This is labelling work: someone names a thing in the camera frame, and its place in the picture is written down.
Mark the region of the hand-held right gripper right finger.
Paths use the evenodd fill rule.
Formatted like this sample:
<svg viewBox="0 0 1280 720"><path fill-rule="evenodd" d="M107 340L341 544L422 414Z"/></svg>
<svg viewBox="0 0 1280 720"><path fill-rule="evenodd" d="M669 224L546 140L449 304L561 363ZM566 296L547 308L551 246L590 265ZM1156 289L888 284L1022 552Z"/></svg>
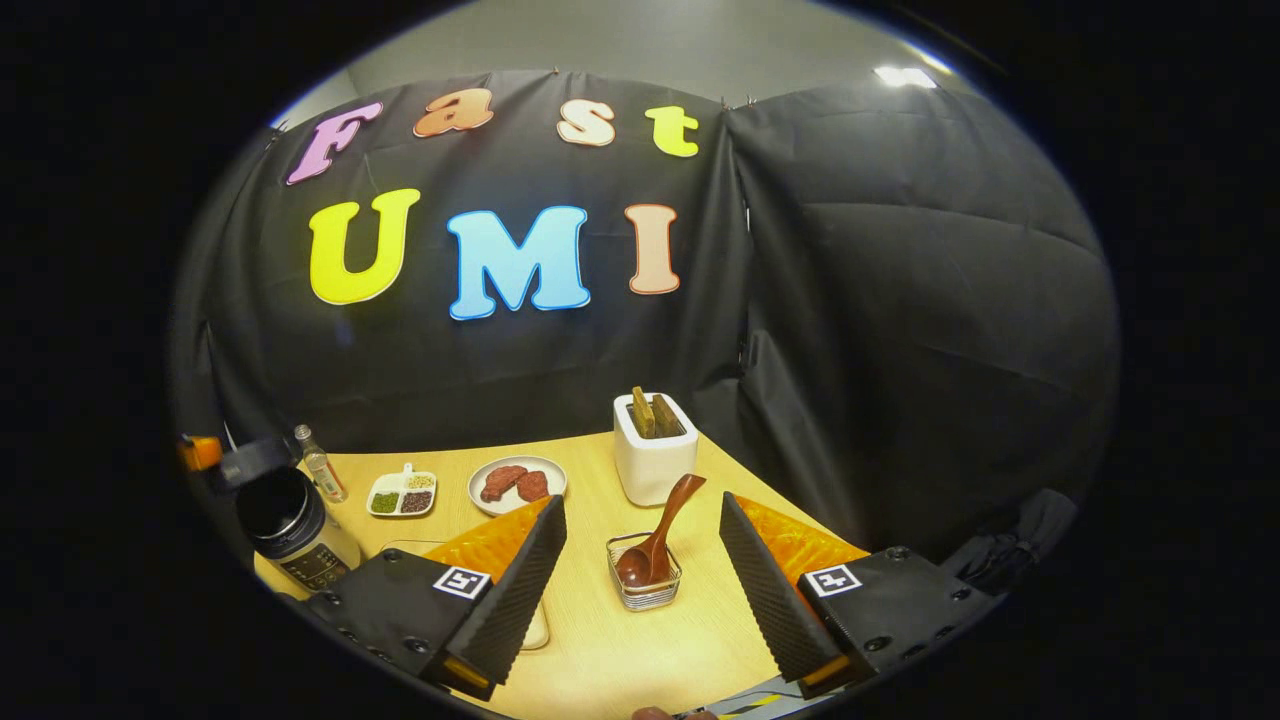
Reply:
<svg viewBox="0 0 1280 720"><path fill-rule="evenodd" d="M998 605L908 547L869 553L731 492L719 537L780 676L808 700L882 682Z"/></svg>

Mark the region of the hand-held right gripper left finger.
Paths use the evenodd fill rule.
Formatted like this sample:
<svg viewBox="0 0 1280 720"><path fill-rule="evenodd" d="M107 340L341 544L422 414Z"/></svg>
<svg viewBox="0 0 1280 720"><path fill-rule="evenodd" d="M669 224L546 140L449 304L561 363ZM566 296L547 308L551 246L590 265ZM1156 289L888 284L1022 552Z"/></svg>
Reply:
<svg viewBox="0 0 1280 720"><path fill-rule="evenodd" d="M498 574L387 550L306 600L305 616L403 676L488 701L506 684L564 547L564 498L485 527L511 521L517 544Z"/></svg>

